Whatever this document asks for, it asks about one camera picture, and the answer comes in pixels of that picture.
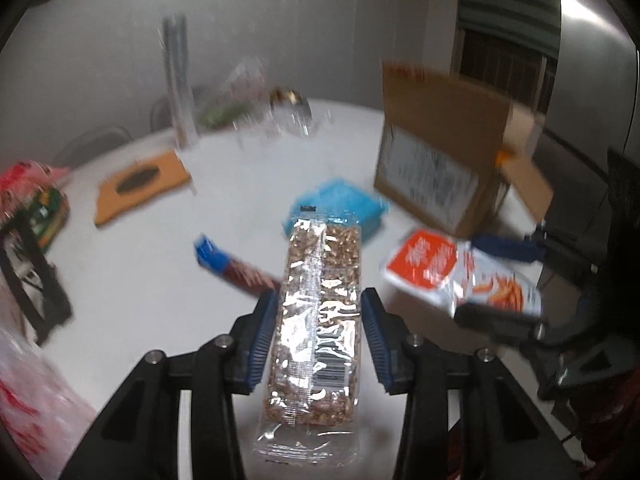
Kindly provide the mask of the orange white snack bag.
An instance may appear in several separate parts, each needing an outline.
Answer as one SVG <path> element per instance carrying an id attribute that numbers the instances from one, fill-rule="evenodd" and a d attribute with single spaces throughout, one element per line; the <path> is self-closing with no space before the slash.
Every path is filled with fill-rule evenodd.
<path id="1" fill-rule="evenodd" d="M 523 274 L 505 266 L 466 240 L 416 229 L 381 266 L 394 286 L 454 315 L 462 304 L 539 318 L 541 294 Z"/>

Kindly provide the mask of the blue brown chocolate bar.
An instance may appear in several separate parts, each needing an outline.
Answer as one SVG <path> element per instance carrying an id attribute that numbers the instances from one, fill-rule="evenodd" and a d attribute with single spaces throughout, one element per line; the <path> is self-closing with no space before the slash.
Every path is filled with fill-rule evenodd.
<path id="1" fill-rule="evenodd" d="M 259 297 L 267 290 L 277 292 L 280 289 L 278 278 L 224 252 L 206 236 L 201 236 L 194 243 L 194 249 L 196 261 L 202 268 L 242 292 Z"/>

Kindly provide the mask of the clear nut bar packet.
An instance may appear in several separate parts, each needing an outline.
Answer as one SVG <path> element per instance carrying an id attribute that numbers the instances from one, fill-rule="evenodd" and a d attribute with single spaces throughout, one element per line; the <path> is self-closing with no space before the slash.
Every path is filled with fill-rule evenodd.
<path id="1" fill-rule="evenodd" d="M 285 466 L 334 467 L 358 448 L 361 230 L 350 214 L 300 214 L 270 348 L 255 452 Z"/>

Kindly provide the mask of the light blue snack packet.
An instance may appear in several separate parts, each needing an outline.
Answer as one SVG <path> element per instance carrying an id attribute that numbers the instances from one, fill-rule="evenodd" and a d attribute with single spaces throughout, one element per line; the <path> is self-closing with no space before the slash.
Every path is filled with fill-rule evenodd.
<path id="1" fill-rule="evenodd" d="M 381 196 L 363 191 L 344 179 L 329 180 L 294 200 L 283 221 L 290 235 L 298 218 L 317 218 L 359 226 L 363 244 L 381 229 L 388 203 Z"/>

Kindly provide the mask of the brown cardboard box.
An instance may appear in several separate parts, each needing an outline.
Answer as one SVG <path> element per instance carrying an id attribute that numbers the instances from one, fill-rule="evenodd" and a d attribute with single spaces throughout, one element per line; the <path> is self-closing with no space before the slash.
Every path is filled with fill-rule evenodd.
<path id="1" fill-rule="evenodd" d="M 542 117 L 469 79 L 382 65 L 384 122 L 374 186 L 428 226 L 480 230 L 513 188 L 536 222 L 553 191 L 533 162 Z"/>

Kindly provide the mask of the orange toast-shaped coaster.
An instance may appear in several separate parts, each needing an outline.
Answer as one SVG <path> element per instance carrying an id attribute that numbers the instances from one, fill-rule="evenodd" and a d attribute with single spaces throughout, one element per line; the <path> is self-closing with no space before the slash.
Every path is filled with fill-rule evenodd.
<path id="1" fill-rule="evenodd" d="M 105 226 L 122 214 L 191 181 L 190 172 L 175 151 L 138 160 L 100 184 L 94 225 Z"/>

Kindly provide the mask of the black stand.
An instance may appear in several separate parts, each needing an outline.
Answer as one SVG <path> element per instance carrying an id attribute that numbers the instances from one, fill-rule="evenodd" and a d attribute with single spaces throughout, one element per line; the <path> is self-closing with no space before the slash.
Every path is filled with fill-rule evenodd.
<path id="1" fill-rule="evenodd" d="M 41 347 L 72 317 L 72 305 L 29 221 L 18 214 L 1 228 L 1 272 Z"/>

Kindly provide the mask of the pink plastic bag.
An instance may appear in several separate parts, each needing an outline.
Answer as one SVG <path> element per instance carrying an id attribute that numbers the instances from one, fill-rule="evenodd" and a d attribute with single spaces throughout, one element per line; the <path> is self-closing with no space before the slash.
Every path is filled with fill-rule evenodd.
<path id="1" fill-rule="evenodd" d="M 41 478 L 62 474 L 95 418 L 37 347 L 1 331 L 1 421 Z"/>

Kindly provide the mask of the crumpled clear plastic wrap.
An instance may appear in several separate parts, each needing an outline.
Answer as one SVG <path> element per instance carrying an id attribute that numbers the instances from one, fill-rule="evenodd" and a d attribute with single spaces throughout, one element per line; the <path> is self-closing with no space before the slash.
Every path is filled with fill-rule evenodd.
<path id="1" fill-rule="evenodd" d="M 309 138 L 323 124 L 308 103 L 253 102 L 236 124 L 236 140 L 241 148 L 270 144 L 287 138 Z"/>

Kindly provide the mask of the grey chair right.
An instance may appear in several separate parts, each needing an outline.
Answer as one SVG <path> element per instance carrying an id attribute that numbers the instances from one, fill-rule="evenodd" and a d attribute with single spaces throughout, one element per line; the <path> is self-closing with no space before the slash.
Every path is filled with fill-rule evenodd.
<path id="1" fill-rule="evenodd" d="M 156 100 L 150 110 L 150 133 L 170 128 L 172 126 L 171 108 L 168 96 Z"/>

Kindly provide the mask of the grey chair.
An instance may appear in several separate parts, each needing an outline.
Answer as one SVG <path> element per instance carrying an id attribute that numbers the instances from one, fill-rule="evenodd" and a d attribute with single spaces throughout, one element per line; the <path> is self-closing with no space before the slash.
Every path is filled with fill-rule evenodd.
<path id="1" fill-rule="evenodd" d="M 67 143 L 53 157 L 53 165 L 76 169 L 133 140 L 134 137 L 125 128 L 119 126 L 94 128 Z"/>
<path id="2" fill-rule="evenodd" d="M 172 126 L 171 108 L 168 96 L 156 100 L 150 110 L 150 133 L 170 128 Z"/>

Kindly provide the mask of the green yellow snack bag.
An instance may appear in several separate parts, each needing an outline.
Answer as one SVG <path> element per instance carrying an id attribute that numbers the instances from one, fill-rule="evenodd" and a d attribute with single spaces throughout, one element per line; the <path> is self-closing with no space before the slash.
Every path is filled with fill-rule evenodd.
<path id="1" fill-rule="evenodd" d="M 38 246 L 46 252 L 70 215 L 67 196 L 58 188 L 40 188 L 25 207 L 26 217 Z"/>

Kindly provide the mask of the grey chair left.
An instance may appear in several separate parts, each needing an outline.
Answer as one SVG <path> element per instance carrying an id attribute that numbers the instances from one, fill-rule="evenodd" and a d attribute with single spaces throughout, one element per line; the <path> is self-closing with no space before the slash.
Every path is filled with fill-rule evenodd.
<path id="1" fill-rule="evenodd" d="M 119 126 L 94 128 L 67 143 L 53 157 L 53 165 L 76 169 L 133 140 L 134 137 L 125 128 Z"/>

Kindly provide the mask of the pink red snack bag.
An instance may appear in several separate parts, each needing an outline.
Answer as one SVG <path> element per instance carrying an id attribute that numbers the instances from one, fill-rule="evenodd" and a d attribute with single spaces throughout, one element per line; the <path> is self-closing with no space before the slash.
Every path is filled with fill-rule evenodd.
<path id="1" fill-rule="evenodd" d="M 21 160 L 1 175 L 1 220 L 11 218 L 37 192 L 54 188 L 68 174 L 68 167 L 52 167 L 35 160 Z"/>

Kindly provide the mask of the clear film roll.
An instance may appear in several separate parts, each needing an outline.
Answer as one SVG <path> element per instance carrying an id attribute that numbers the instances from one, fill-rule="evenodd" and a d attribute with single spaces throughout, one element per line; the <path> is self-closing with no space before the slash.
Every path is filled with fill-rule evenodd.
<path id="1" fill-rule="evenodd" d="M 172 14 L 163 18 L 162 45 L 171 123 L 178 147 L 185 150 L 198 142 L 198 128 L 189 81 L 188 31 L 184 14 Z"/>

